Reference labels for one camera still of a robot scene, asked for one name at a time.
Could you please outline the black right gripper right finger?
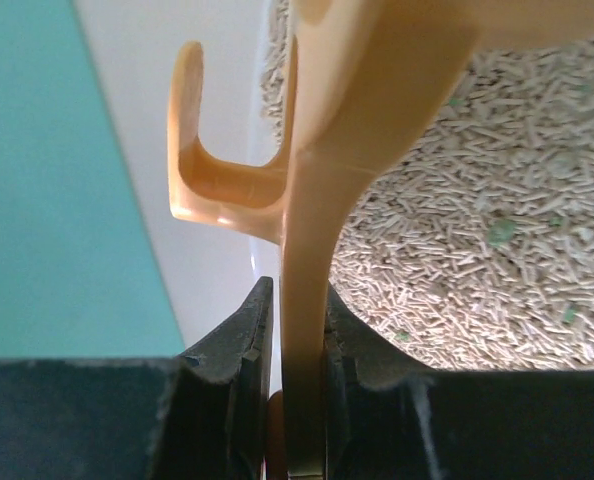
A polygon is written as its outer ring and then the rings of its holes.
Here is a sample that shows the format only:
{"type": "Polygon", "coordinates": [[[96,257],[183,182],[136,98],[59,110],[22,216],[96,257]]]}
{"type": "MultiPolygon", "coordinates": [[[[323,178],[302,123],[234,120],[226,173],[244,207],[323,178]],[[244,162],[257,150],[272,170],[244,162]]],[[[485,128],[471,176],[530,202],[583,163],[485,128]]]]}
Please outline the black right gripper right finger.
{"type": "Polygon", "coordinates": [[[446,371],[328,295],[331,479],[594,479],[594,371],[446,371]]]}

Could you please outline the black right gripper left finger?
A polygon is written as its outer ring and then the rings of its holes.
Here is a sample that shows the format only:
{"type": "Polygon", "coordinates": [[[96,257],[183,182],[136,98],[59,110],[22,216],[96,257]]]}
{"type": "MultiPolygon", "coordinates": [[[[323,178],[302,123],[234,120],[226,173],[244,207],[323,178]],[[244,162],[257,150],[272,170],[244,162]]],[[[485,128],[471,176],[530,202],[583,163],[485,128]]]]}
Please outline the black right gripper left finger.
{"type": "Polygon", "coordinates": [[[258,479],[273,282],[179,355],[0,360],[0,479],[258,479]]]}

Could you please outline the yellow litter scoop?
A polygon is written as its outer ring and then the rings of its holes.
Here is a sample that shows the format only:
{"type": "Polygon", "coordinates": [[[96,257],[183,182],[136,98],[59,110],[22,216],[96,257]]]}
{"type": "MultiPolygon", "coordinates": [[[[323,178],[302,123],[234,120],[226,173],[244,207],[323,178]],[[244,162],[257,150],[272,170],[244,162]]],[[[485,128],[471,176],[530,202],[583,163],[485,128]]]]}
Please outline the yellow litter scoop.
{"type": "Polygon", "coordinates": [[[324,475],[324,319],[344,221],[425,132],[482,49],[594,34],[594,1],[295,1],[284,141],[261,167],[202,145],[199,43],[177,57],[168,105],[168,184],[179,219],[281,248],[281,358],[293,478],[324,475]]]}

